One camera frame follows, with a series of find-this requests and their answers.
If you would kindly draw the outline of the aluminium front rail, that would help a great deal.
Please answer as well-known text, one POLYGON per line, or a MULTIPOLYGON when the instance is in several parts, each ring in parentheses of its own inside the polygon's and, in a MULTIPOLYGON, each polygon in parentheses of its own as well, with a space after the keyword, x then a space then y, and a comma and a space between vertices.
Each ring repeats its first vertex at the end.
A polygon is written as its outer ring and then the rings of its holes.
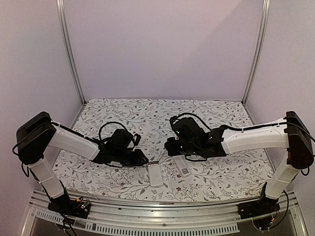
POLYGON ((35 190, 22 227, 24 236, 309 236, 294 192, 279 199, 275 227, 255 228, 253 218, 238 213, 241 200, 221 202, 146 202, 70 191, 70 197, 91 201, 87 219, 73 218, 73 226, 48 209, 48 198, 35 190))

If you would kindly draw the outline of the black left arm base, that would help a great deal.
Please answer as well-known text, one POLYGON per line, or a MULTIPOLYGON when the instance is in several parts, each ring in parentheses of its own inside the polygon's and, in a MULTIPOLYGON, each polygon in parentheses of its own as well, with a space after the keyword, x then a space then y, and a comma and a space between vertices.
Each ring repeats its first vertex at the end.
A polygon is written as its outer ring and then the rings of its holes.
POLYGON ((50 198, 48 209, 63 216, 73 216, 87 219, 91 209, 91 201, 80 197, 71 199, 67 193, 57 197, 50 198))

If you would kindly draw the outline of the white remote control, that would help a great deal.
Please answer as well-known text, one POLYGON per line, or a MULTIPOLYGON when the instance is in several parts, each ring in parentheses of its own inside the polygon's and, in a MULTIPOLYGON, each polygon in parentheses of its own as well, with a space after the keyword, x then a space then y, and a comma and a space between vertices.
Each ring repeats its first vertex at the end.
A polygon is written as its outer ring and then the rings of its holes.
POLYGON ((163 186, 162 175, 160 171, 160 166, 158 162, 148 163, 148 173, 151 187, 161 187, 163 186))

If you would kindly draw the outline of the white remote with QR label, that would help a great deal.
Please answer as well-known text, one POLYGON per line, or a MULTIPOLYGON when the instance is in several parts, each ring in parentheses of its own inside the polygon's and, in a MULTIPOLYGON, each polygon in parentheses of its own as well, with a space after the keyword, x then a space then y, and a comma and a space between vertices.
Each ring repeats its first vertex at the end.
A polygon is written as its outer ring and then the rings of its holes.
POLYGON ((191 175, 185 161, 183 160, 181 156, 174 156, 173 160, 179 170, 180 175, 183 178, 189 177, 191 175))

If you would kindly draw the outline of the aluminium frame post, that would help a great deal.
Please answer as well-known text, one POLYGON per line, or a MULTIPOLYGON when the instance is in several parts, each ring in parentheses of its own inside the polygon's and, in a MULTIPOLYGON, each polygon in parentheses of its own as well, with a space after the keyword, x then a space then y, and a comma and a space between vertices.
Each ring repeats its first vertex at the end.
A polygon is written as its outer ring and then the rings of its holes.
POLYGON ((60 22, 60 27, 61 27, 61 33, 63 37, 63 43, 65 47, 65 52, 70 68, 70 72, 72 75, 72 79, 74 82, 74 86, 79 98, 80 103, 82 106, 84 106, 87 102, 84 96, 83 92, 83 87, 81 84, 81 81, 79 79, 76 63, 75 63, 75 58, 71 46, 71 41, 70 41, 70 35, 68 31, 68 26, 67 26, 67 21, 66 21, 66 13, 65 13, 65 8, 64 8, 64 1, 63 0, 56 0, 56 5, 57 5, 57 12, 58 12, 58 18, 60 22))
POLYGON ((266 34, 266 29, 267 29, 267 25, 268 25, 269 10, 270 10, 270 0, 264 0, 263 5, 262 5, 260 24, 259 24, 259 30, 258 30, 254 55, 253 55, 253 59, 252 59, 252 63, 251 63, 245 91, 244 91, 243 98, 242 98, 242 104, 244 106, 246 106, 246 104, 249 100, 249 96, 250 96, 251 89, 252 89, 252 86, 254 83, 256 71, 258 68, 260 55, 261 55, 261 51, 263 48, 265 34, 266 34))

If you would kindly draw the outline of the aluminium back right frame post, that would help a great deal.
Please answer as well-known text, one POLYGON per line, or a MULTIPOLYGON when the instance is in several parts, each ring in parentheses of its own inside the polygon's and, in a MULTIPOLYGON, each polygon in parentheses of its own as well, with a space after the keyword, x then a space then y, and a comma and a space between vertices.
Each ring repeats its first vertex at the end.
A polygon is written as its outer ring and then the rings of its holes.
POLYGON ((254 55, 253 55, 253 59, 252 59, 252 63, 251 63, 245 91, 244 91, 243 98, 242 98, 242 104, 244 106, 246 106, 246 104, 249 100, 249 96, 250 96, 251 89, 252 89, 252 86, 254 83, 256 71, 258 68, 260 55, 261 55, 261 51, 263 48, 265 34, 266 34, 266 29, 267 29, 267 25, 268 25, 269 10, 270 10, 270 0, 264 0, 263 5, 262 5, 260 24, 259 24, 259 30, 258 30, 254 55))

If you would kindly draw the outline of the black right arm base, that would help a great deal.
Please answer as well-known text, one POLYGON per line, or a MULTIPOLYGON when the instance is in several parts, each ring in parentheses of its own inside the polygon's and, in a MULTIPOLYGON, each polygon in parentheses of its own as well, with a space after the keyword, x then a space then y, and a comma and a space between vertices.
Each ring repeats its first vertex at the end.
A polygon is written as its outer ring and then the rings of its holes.
POLYGON ((271 199, 266 196, 266 183, 260 193, 260 197, 256 201, 241 203, 237 205, 238 214, 241 219, 248 219, 267 214, 266 217, 260 217, 253 220, 253 225, 260 231, 266 231, 272 228, 273 223, 279 216, 280 205, 279 199, 271 199))

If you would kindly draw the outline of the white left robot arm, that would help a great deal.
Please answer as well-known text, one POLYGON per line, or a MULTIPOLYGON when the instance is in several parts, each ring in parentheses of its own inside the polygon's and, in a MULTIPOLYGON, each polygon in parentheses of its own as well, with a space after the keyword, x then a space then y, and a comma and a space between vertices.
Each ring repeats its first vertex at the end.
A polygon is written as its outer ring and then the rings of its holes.
POLYGON ((125 126, 116 129, 110 137, 89 138, 54 122, 47 112, 40 112, 18 128, 12 153, 28 167, 62 213, 70 213, 72 200, 65 196, 65 188, 44 157, 47 148, 57 148, 77 154, 93 163, 118 167, 138 167, 149 162, 137 146, 139 134, 131 134, 125 126))

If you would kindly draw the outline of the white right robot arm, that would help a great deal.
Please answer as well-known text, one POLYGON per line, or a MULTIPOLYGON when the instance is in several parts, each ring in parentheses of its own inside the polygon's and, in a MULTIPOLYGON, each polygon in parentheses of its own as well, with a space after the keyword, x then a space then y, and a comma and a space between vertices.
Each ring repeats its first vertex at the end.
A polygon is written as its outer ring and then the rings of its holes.
POLYGON ((176 137, 168 138, 164 144, 169 156, 198 155, 208 159, 254 149, 286 150, 283 161, 261 191, 262 198, 254 204, 258 214, 270 210, 273 200, 277 200, 297 174, 309 168, 315 160, 312 147, 315 139, 294 111, 270 123, 242 128, 221 125, 209 132, 197 124, 194 116, 184 113, 170 119, 176 137))

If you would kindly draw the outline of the aluminium back left frame post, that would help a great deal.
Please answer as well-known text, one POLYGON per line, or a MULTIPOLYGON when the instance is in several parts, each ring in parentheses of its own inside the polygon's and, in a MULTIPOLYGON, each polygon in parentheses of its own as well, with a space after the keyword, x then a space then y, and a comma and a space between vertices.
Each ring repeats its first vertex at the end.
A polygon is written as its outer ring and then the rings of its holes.
POLYGON ((60 27, 61 27, 61 33, 63 37, 63 43, 65 47, 65 52, 70 68, 70 72, 72 75, 72 79, 74 82, 74 86, 79 98, 80 103, 82 106, 84 106, 87 102, 84 96, 83 92, 83 87, 81 84, 81 81, 79 79, 76 63, 75 63, 75 58, 71 46, 71 41, 70 41, 70 35, 68 31, 68 26, 67 26, 67 21, 66 21, 66 13, 65 13, 65 8, 64 8, 64 1, 63 0, 56 0, 56 5, 57 5, 57 12, 58 12, 58 18, 60 22, 60 27))

